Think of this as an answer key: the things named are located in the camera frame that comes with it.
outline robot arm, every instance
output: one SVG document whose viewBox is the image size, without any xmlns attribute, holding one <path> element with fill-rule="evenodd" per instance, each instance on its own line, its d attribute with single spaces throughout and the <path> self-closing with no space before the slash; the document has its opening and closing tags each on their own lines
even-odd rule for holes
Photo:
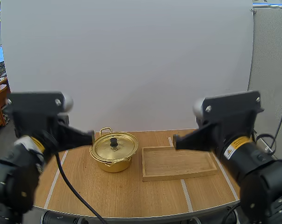
<svg viewBox="0 0 282 224">
<path fill-rule="evenodd" d="M 68 126 L 61 114 L 72 107 L 62 93 L 17 93 L 7 100 L 19 138 L 12 151 L 0 159 L 0 223 L 22 223 L 32 209 L 39 176 L 53 154 L 92 145 L 94 132 Z"/>
<path fill-rule="evenodd" d="M 241 208 L 249 220 L 282 224 L 282 160 L 274 160 L 250 139 L 262 111 L 257 91 L 206 98 L 194 107 L 199 129 L 174 135 L 174 146 L 212 150 L 240 186 Z"/>
</svg>

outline white tape line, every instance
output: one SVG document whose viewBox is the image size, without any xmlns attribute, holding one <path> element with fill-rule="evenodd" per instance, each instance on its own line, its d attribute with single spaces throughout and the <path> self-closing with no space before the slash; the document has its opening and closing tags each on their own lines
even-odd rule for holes
<svg viewBox="0 0 282 224">
<path fill-rule="evenodd" d="M 171 137 L 168 138 L 170 146 L 173 147 L 173 142 Z M 188 211 L 192 212 L 193 211 L 193 206 L 192 206 L 192 202 L 191 199 L 189 197 L 188 191 L 187 191 L 187 187 L 186 187 L 186 182 L 184 181 L 184 179 L 181 179 L 181 185 L 182 185 L 182 189 L 184 192 L 184 196 L 186 197 L 186 203 L 187 203 L 187 207 L 188 207 Z"/>
<path fill-rule="evenodd" d="M 67 152 L 68 152 L 68 150 L 65 151 L 65 153 L 64 153 L 64 155 L 63 155 L 63 157 L 62 157 L 61 166 L 62 166 L 63 163 L 64 163 L 64 160 L 65 160 L 65 158 L 66 158 Z M 54 178 L 54 180 L 53 180 L 51 189 L 50 189 L 49 192 L 48 192 L 48 197 L 47 197 L 46 203 L 44 204 L 44 207 L 43 207 L 44 209 L 47 209 L 47 208 L 48 208 L 48 204 L 49 204 L 49 201 L 51 200 L 51 196 L 52 196 L 52 194 L 53 194 L 54 187 L 55 187 L 55 185 L 56 185 L 56 182 L 57 182 L 59 173 L 60 173 L 60 172 L 59 172 L 59 169 L 57 169 L 57 172 L 56 172 L 55 178 Z"/>
<path fill-rule="evenodd" d="M 173 145 L 171 137 L 169 137 L 168 140 L 169 140 L 170 146 L 173 147 L 174 145 Z"/>
<path fill-rule="evenodd" d="M 184 181 L 184 179 L 181 179 L 181 185 L 182 185 L 182 188 L 183 188 L 184 195 L 186 196 L 186 203 L 187 203 L 188 211 L 192 212 L 193 206 L 192 206 L 192 202 L 191 202 L 191 199 L 189 197 L 187 187 L 186 187 L 186 182 Z"/>
<path fill-rule="evenodd" d="M 220 161 L 216 158 L 216 156 L 215 156 L 213 153 L 212 153 L 212 155 L 214 156 L 214 158 L 215 158 L 217 164 L 219 165 L 220 170 L 222 171 L 222 173 L 223 173 L 223 175 L 224 175 L 224 177 L 225 177 L 225 179 L 226 179 L 226 181 L 227 181 L 227 183 L 228 183 L 228 185 L 229 185 L 229 187 L 230 187 L 230 189 L 231 189 L 231 191 L 232 191 L 232 193 L 233 193 L 235 199 L 236 199 L 236 200 L 239 200 L 239 198 L 238 198 L 238 196 L 237 196 L 237 194 L 236 194 L 236 191 L 235 191 L 233 185 L 231 184 L 231 181 L 230 181 L 228 175 L 226 174 L 226 172 L 225 172 L 223 166 L 221 165 Z"/>
</svg>

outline wooden tray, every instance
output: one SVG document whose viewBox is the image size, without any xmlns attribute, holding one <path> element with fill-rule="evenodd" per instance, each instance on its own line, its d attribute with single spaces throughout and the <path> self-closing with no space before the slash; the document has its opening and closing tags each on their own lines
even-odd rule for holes
<svg viewBox="0 0 282 224">
<path fill-rule="evenodd" d="M 217 168 L 209 152 L 174 147 L 142 148 L 143 181 L 168 181 L 214 175 Z"/>
</svg>

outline lid knob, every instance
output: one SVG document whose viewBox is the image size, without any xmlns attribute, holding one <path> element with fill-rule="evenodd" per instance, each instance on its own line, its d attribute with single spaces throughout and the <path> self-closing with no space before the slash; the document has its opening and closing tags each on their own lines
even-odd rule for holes
<svg viewBox="0 0 282 224">
<path fill-rule="evenodd" d="M 111 147 L 117 147 L 118 146 L 116 138 L 110 138 L 110 141 L 111 141 L 111 144 L 110 144 Z"/>
</svg>

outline pot lid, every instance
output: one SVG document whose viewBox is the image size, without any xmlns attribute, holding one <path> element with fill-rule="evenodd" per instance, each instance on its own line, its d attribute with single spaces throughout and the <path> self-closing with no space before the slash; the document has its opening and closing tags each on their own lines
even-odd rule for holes
<svg viewBox="0 0 282 224">
<path fill-rule="evenodd" d="M 138 140 L 132 134 L 111 132 L 96 139 L 90 148 L 90 153 L 96 160 L 113 162 L 124 157 L 129 159 L 137 149 Z"/>
</svg>

